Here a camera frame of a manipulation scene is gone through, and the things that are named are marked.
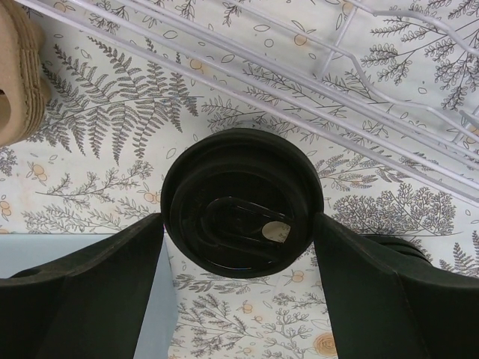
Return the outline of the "black coffee cup lid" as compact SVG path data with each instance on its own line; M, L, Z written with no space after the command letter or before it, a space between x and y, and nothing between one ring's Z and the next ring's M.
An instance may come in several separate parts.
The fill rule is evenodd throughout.
M228 129L174 161L160 209L188 259L213 274L248 279L279 273L304 253L324 199L297 146L258 129Z

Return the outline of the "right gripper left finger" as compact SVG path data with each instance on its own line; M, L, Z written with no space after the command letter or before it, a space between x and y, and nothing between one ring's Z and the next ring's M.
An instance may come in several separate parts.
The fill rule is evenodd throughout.
M163 236L153 213L1 279L1 357L133 358Z

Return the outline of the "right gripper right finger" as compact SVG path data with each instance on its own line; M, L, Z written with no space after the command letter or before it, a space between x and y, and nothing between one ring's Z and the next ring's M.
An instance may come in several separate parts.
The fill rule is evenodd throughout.
M438 269L314 218L314 247L340 358L477 358L478 279Z

